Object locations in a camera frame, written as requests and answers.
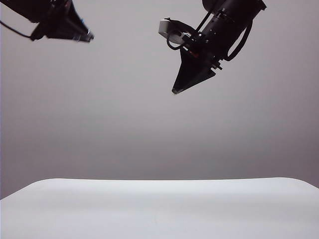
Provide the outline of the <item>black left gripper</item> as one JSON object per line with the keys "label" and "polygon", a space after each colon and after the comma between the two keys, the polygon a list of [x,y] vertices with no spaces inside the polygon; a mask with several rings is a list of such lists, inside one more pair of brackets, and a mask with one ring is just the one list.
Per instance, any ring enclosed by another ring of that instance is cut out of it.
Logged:
{"label": "black left gripper", "polygon": [[51,1],[48,13],[31,33],[30,39],[35,41],[44,36],[86,43],[94,39],[94,34],[77,14],[72,0]]}

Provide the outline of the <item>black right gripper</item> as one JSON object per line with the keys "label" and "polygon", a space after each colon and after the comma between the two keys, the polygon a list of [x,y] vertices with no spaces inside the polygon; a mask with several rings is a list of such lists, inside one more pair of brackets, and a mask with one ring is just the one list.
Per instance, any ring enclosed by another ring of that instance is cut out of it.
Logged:
{"label": "black right gripper", "polygon": [[209,11],[198,27],[210,15],[204,29],[187,41],[187,50],[180,50],[181,65],[171,90],[175,95],[214,77],[220,60],[231,61],[240,52],[240,45],[229,52],[240,36],[240,12]]}

